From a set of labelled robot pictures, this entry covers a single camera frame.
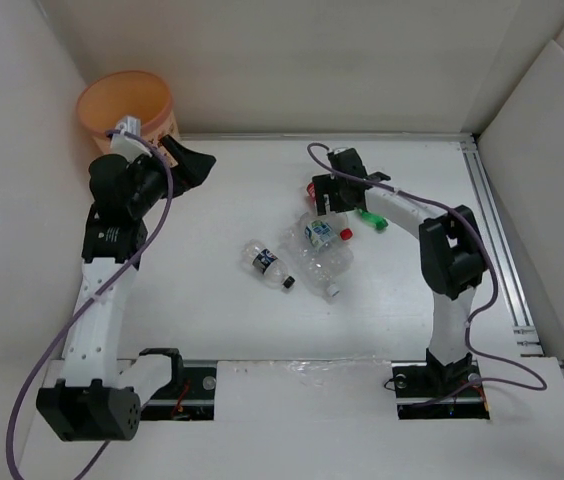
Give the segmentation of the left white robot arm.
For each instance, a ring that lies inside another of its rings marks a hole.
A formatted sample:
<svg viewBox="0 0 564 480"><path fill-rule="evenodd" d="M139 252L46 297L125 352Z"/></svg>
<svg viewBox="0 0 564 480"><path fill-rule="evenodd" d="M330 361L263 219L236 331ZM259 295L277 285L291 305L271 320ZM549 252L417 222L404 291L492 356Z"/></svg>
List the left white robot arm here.
<svg viewBox="0 0 564 480"><path fill-rule="evenodd" d="M165 164L136 140L115 135L110 153L88 169L93 203L76 320L67 333L56 384L40 389L36 398L38 412L64 442L128 441L155 393L174 396L185 385L183 359L175 348L145 349L127 371L118 367L126 301L153 237L144 217L159 201L200 186L216 164L214 156L190 150L169 135L159 142L172 162Z"/></svg>

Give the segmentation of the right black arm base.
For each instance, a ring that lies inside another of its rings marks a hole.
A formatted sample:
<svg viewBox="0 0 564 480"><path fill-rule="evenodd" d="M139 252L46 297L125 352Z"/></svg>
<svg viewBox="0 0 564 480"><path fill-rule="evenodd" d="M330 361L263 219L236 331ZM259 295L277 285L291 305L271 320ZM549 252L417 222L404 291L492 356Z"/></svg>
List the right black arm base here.
<svg viewBox="0 0 564 480"><path fill-rule="evenodd" d="M489 420L479 368L471 354L443 366L431 353L420 362L394 362L383 387L395 394L400 420Z"/></svg>

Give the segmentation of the white green label bottle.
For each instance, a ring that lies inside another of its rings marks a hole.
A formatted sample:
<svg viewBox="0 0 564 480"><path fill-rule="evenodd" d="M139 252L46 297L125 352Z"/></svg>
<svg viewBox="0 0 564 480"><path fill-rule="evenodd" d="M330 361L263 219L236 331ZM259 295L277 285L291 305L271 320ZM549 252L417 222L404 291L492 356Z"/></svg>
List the white green label bottle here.
<svg viewBox="0 0 564 480"><path fill-rule="evenodd" d="M348 242L354 234L345 213L317 215L307 212L300 218L299 227L316 258L328 265L333 273L344 273L350 268L354 255Z"/></svg>

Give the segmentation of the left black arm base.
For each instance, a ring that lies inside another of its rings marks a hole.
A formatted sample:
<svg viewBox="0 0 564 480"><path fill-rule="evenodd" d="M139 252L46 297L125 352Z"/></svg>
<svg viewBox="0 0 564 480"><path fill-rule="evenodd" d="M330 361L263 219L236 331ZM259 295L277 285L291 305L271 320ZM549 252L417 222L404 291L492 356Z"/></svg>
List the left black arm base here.
<svg viewBox="0 0 564 480"><path fill-rule="evenodd" d="M182 384L166 385L143 407L142 421L212 421L217 361L185 360Z"/></svg>

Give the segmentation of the red label plastic bottle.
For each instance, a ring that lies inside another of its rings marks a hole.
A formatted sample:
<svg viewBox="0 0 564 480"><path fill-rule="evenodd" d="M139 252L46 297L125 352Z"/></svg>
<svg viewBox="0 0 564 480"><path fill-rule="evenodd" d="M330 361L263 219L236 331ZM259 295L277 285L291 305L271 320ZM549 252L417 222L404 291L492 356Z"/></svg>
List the red label plastic bottle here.
<svg viewBox="0 0 564 480"><path fill-rule="evenodd" d="M313 203L317 204L314 183L309 183L306 190L309 197L313 200ZM324 220L343 241L349 241L353 238L353 231L350 229L346 213L329 212L326 215L322 215L321 219Z"/></svg>

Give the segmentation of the green plastic bottle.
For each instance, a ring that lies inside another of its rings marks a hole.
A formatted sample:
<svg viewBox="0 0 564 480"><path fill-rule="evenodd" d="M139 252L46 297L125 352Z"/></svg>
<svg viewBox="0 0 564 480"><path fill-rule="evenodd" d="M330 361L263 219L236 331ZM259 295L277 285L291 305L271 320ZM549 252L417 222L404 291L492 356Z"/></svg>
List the green plastic bottle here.
<svg viewBox="0 0 564 480"><path fill-rule="evenodd" d="M368 212L361 208L356 209L356 214L365 225L373 228L376 232L383 232L388 227L387 220L382 216Z"/></svg>

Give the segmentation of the clear crushed plastic bottle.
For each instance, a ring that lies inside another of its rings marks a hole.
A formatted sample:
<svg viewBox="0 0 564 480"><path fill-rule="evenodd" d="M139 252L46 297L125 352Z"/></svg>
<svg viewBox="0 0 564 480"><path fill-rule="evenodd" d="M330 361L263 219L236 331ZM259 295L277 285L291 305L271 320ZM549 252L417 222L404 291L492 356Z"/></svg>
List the clear crushed plastic bottle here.
<svg viewBox="0 0 564 480"><path fill-rule="evenodd" d="M292 265L298 269L302 280L313 293L327 300L333 299L340 293L339 277L349 269L344 273L333 273L328 265L318 260L301 234L299 224L294 224L283 232L280 246L288 254Z"/></svg>

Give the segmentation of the dark label black cap bottle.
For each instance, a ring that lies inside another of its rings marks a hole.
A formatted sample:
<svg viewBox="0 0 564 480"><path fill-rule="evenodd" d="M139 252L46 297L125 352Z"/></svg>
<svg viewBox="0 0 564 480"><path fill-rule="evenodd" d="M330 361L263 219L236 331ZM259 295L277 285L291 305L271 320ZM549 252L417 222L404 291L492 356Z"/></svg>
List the dark label black cap bottle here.
<svg viewBox="0 0 564 480"><path fill-rule="evenodd" d="M248 264L263 282L271 288L290 290L295 278L289 273L286 263L259 240L250 240L242 250L243 261Z"/></svg>

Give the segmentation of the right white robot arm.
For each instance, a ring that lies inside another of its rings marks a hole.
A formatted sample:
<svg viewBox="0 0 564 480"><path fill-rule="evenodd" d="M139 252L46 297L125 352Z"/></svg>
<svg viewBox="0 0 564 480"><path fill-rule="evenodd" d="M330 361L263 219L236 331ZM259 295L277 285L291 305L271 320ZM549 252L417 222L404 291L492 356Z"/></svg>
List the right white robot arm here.
<svg viewBox="0 0 564 480"><path fill-rule="evenodd" d="M353 148L328 148L328 170L313 178L320 214L361 209L382 216L419 243L421 274L432 291L433 333L426 350L424 381L431 395L445 394L466 376L472 354L465 330L477 287L488 269L473 211L423 199L367 173Z"/></svg>

